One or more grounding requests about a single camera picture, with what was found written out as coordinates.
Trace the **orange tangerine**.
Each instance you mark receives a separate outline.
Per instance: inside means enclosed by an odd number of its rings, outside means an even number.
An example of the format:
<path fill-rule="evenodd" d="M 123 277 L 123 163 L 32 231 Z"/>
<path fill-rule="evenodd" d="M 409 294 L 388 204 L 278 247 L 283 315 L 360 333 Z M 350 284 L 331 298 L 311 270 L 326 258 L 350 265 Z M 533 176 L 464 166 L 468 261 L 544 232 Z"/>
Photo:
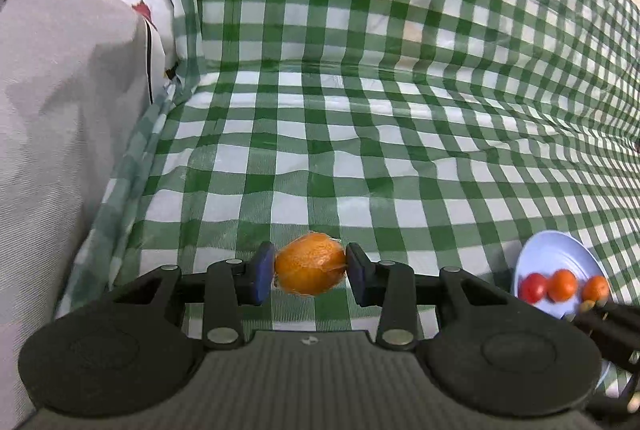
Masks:
<path fill-rule="evenodd" d="M 345 249 L 337 240 L 311 232 L 280 250 L 274 274 L 276 284 L 286 292 L 318 296 L 343 279 L 346 266 Z"/>

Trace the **orange cherry tomato right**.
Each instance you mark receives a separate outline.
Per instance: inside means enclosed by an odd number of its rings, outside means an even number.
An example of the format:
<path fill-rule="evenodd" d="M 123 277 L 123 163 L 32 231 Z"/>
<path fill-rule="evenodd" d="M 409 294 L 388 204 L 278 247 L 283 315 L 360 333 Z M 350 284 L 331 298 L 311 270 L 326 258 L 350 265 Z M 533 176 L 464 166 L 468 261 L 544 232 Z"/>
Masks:
<path fill-rule="evenodd" d="M 593 276 L 586 281 L 582 287 L 582 301 L 594 302 L 608 300 L 610 296 L 610 286 L 604 276 Z"/>

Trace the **orange cherry tomato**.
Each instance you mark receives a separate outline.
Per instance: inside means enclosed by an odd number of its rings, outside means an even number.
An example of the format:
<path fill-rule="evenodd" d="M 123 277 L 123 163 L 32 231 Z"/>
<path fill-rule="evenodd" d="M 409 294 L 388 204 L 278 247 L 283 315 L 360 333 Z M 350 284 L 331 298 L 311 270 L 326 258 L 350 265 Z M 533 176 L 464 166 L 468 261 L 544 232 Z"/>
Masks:
<path fill-rule="evenodd" d="M 574 298 L 577 289 L 578 280 L 574 273 L 561 268 L 548 279 L 547 296 L 554 303 L 563 303 Z"/>
<path fill-rule="evenodd" d="M 610 286 L 604 276 L 593 276 L 586 281 L 582 287 L 582 301 L 594 302 L 608 300 L 610 296 Z"/>

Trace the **orange cherry tomato middle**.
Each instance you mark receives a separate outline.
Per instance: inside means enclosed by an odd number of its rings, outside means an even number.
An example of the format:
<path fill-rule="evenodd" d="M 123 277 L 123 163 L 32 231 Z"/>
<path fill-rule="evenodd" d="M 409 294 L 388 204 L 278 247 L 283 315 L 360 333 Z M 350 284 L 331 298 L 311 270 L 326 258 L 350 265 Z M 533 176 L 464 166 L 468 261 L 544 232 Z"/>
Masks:
<path fill-rule="evenodd" d="M 548 279 L 547 296 L 554 303 L 563 303 L 574 298 L 577 289 L 578 280 L 574 273 L 561 268 Z"/>

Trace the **red cherry tomato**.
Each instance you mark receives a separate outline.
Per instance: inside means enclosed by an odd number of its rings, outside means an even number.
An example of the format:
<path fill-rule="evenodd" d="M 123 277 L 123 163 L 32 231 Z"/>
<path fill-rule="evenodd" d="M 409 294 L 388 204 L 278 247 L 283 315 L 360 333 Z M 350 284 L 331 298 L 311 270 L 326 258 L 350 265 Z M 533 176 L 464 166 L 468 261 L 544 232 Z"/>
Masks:
<path fill-rule="evenodd" d="M 536 304 L 547 295 L 548 280 L 540 273 L 530 273 L 520 281 L 518 298 L 528 304 Z"/>

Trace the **green white checkered cloth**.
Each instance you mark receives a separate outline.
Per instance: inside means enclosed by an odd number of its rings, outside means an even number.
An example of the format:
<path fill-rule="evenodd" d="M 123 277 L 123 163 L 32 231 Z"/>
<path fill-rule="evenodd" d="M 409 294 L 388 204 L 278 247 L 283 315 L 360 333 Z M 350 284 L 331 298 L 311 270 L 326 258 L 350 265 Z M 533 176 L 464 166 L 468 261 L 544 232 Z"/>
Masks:
<path fill-rule="evenodd" d="M 177 72 L 78 252 L 66 314 L 165 264 L 310 232 L 508 288 L 573 235 L 639 299 L 633 0 L 171 0 Z"/>

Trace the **grey sofa cushion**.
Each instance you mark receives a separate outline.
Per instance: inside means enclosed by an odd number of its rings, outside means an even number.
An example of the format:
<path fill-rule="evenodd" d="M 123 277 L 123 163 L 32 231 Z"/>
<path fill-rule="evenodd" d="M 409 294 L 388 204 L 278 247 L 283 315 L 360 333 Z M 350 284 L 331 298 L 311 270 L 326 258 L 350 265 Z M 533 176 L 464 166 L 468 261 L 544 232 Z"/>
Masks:
<path fill-rule="evenodd" d="M 70 261 L 149 105 L 148 25 L 121 0 L 7 0 L 1 12 L 1 424 L 32 403 L 24 341 L 52 318 Z"/>

